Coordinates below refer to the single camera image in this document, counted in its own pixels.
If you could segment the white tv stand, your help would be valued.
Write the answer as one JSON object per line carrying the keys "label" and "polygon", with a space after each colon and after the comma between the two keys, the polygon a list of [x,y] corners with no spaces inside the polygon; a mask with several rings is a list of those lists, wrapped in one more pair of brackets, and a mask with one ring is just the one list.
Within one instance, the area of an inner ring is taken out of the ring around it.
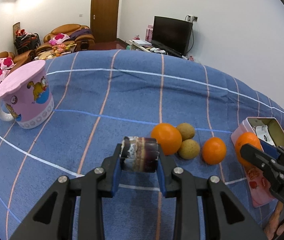
{"label": "white tv stand", "polygon": [[178,58],[185,57],[171,48],[166,46],[156,46],[145,40],[129,40],[128,44],[130,45],[130,50],[140,50],[148,53],[175,56]]}

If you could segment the pink metal tin box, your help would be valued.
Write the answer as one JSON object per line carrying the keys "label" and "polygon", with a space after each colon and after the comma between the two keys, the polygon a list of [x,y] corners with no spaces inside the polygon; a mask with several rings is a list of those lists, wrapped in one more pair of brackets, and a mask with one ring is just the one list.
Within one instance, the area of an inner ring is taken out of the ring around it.
{"label": "pink metal tin box", "polygon": [[247,117],[231,134],[237,160],[245,169],[253,207],[270,203],[271,183],[279,172],[274,168],[284,151],[284,130],[276,118]]}

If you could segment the black rack with clutter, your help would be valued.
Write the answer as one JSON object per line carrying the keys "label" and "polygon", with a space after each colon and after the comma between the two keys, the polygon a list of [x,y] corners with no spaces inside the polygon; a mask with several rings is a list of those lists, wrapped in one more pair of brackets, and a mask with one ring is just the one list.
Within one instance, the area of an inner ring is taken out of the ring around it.
{"label": "black rack with clutter", "polygon": [[18,22],[13,25],[13,44],[16,53],[21,55],[29,50],[36,50],[41,45],[41,41],[37,33],[26,32],[25,29],[21,29],[21,24]]}

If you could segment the pink cartoon mug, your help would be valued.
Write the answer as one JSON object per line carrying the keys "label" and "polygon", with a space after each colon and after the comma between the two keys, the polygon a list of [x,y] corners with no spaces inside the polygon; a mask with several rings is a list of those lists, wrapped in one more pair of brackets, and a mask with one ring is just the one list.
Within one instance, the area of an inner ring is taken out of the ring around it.
{"label": "pink cartoon mug", "polygon": [[0,83],[0,119],[33,129],[49,118],[54,99],[45,70],[45,60],[29,62]]}

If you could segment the orange fruit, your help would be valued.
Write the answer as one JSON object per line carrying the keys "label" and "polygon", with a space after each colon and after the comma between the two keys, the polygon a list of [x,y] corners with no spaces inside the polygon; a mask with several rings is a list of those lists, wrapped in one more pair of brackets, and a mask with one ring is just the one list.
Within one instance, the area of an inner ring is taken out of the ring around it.
{"label": "orange fruit", "polygon": [[245,158],[243,158],[242,154],[244,154],[245,157],[249,157],[251,153],[254,153],[254,148],[260,151],[262,150],[260,140],[258,139],[257,135],[252,132],[244,132],[237,138],[235,142],[235,152],[237,155],[237,160],[245,168],[250,169],[253,168],[254,165],[252,165]]}
{"label": "orange fruit", "polygon": [[218,137],[208,139],[202,147],[202,158],[209,165],[217,165],[226,157],[226,144]]}
{"label": "orange fruit", "polygon": [[181,147],[181,133],[171,124],[161,123],[156,125],[150,135],[160,144],[164,155],[173,155]]}

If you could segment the printed paper leaflet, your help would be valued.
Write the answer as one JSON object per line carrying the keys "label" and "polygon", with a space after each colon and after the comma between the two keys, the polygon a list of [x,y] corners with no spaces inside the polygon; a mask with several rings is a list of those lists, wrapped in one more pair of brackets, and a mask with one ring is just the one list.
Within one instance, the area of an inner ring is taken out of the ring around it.
{"label": "printed paper leaflet", "polygon": [[268,143],[269,145],[275,146],[275,143],[269,133],[268,126],[263,125],[263,126],[256,126],[255,127],[255,133],[257,137],[260,140],[263,140],[264,142]]}

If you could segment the cluttered coffee table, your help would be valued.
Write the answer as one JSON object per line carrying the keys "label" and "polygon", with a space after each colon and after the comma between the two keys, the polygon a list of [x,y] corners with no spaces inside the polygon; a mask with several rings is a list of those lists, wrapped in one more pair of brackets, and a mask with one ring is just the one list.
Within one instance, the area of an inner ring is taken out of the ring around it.
{"label": "cluttered coffee table", "polygon": [[55,46],[51,50],[47,50],[47,51],[39,53],[35,57],[35,60],[48,60],[48,59],[53,59],[55,57],[60,57],[63,55],[71,54],[75,51],[76,46],[77,44],[75,43],[70,43],[68,45],[61,43],[58,46]]}

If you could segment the brown wooden door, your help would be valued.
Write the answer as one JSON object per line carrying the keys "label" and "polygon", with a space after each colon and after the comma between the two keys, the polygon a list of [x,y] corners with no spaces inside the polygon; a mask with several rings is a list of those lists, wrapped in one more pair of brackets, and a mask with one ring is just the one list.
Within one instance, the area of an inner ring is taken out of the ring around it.
{"label": "brown wooden door", "polygon": [[117,39],[120,0],[91,0],[90,29],[96,43]]}

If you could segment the black television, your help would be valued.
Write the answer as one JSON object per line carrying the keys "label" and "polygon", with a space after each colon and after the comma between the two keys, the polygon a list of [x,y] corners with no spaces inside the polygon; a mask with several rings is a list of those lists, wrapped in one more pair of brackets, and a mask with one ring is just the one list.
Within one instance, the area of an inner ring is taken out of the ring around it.
{"label": "black television", "polygon": [[151,44],[176,56],[185,56],[193,24],[184,20],[155,16]]}

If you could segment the green kiwi fruit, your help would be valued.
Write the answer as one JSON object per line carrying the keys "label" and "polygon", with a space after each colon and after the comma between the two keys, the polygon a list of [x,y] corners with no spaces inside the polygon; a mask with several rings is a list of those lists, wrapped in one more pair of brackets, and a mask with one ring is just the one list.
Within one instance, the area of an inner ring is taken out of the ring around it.
{"label": "green kiwi fruit", "polygon": [[182,141],[192,139],[195,136],[195,128],[186,122],[179,124],[176,129],[180,132]]}
{"label": "green kiwi fruit", "polygon": [[199,143],[193,139],[187,139],[182,142],[178,154],[182,159],[190,160],[199,155],[200,146]]}

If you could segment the blue plaid tablecloth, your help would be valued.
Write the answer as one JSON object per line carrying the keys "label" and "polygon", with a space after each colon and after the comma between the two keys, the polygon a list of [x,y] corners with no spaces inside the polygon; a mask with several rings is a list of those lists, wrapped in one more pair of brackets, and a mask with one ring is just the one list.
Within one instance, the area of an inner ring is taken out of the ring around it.
{"label": "blue plaid tablecloth", "polygon": [[219,165],[175,162],[198,177],[217,175],[259,226],[267,223],[276,202],[253,206],[231,141],[248,117],[274,117],[284,127],[284,109],[267,96],[214,68],[141,51],[82,51],[48,60],[45,71],[55,102],[50,120],[34,129],[0,120],[0,239],[59,176],[86,174],[125,136],[149,137],[161,122],[191,124],[199,144],[222,139]]}

